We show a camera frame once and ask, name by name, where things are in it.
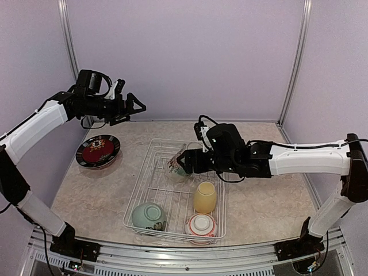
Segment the dark red oval dish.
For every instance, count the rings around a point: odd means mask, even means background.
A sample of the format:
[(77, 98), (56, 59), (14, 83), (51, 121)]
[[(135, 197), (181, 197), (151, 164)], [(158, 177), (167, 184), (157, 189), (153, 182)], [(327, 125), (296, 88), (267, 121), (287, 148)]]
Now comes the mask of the dark red oval dish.
[(82, 158), (88, 163), (98, 163), (110, 157), (113, 151), (114, 145), (111, 141), (94, 140), (82, 151)]

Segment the black plate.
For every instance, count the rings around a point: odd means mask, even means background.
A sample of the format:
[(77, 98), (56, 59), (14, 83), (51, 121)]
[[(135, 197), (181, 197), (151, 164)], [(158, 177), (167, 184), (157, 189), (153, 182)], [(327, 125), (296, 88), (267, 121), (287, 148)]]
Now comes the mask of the black plate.
[[(82, 158), (82, 151), (94, 140), (99, 140), (99, 139), (106, 139), (109, 140), (113, 143), (114, 145), (114, 151), (112, 153), (112, 155), (110, 157), (108, 157), (107, 159), (98, 162), (98, 163), (88, 163), (86, 162), (83, 158)], [(120, 151), (120, 141), (118, 138), (116, 138), (115, 136), (112, 135), (98, 135), (98, 136), (94, 136), (92, 138), (87, 139), (86, 141), (84, 141), (79, 148), (77, 149), (75, 158), (77, 163), (85, 168), (88, 167), (95, 167), (95, 166), (100, 166), (102, 164), (106, 164), (109, 163), (111, 160), (115, 160), (116, 156), (118, 155), (119, 151)]]

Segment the yellow cup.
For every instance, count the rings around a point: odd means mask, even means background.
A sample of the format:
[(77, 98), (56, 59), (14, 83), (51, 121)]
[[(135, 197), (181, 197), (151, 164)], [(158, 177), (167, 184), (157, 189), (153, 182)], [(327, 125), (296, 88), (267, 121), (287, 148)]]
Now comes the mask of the yellow cup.
[(215, 210), (217, 191), (213, 183), (205, 181), (197, 186), (194, 193), (194, 209), (198, 213), (211, 213)]

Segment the teal floral mug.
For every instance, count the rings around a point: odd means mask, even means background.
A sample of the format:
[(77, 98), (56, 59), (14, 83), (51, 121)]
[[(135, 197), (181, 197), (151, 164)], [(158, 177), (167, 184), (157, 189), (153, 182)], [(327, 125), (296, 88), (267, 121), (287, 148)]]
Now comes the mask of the teal floral mug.
[(177, 162), (177, 157), (179, 157), (186, 149), (187, 144), (182, 144), (180, 150), (167, 162), (165, 174), (174, 183), (184, 182), (190, 176), (190, 174), (187, 174)]

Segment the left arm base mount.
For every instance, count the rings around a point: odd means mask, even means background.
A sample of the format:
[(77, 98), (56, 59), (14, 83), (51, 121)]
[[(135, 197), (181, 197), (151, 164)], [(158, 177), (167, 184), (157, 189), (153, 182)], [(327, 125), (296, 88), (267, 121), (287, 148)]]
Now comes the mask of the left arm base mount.
[(101, 245), (76, 239), (73, 235), (53, 236), (50, 251), (67, 257), (96, 262)]

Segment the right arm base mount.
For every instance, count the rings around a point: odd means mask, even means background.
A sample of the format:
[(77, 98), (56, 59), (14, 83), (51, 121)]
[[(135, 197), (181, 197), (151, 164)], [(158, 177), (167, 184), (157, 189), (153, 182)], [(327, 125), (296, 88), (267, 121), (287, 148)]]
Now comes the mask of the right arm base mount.
[(296, 239), (277, 242), (274, 244), (278, 261), (295, 259), (305, 255), (310, 255), (325, 249), (322, 237), (315, 237), (309, 233), (308, 217), (302, 225), (300, 236)]

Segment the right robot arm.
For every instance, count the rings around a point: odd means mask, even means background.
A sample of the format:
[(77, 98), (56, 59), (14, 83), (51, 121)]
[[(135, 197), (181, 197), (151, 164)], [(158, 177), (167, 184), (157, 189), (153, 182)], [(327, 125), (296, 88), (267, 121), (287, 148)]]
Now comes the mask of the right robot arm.
[(339, 181), (317, 213), (306, 220), (306, 229), (294, 242), (294, 250), (306, 255), (315, 248), (316, 239), (354, 205), (367, 201), (367, 157), (364, 139), (349, 133), (343, 140), (322, 144), (285, 144), (274, 141), (245, 141), (234, 124), (221, 123), (211, 128), (194, 125), (203, 148), (186, 149), (177, 162), (188, 174), (214, 171), (233, 173), (240, 180), (271, 178), (286, 174), (335, 175)]

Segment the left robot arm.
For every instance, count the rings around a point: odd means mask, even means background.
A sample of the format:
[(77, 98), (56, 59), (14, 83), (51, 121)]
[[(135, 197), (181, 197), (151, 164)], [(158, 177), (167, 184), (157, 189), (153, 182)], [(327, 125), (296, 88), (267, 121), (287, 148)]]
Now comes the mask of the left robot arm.
[(123, 95), (125, 81), (112, 81), (102, 72), (80, 70), (68, 90), (48, 97), (30, 116), (1, 135), (1, 194), (32, 222), (58, 237), (57, 244), (67, 255), (81, 247), (68, 231), (73, 228), (54, 213), (32, 190), (21, 166), (55, 130), (66, 123), (92, 116), (114, 126), (129, 121), (147, 107), (133, 93)]

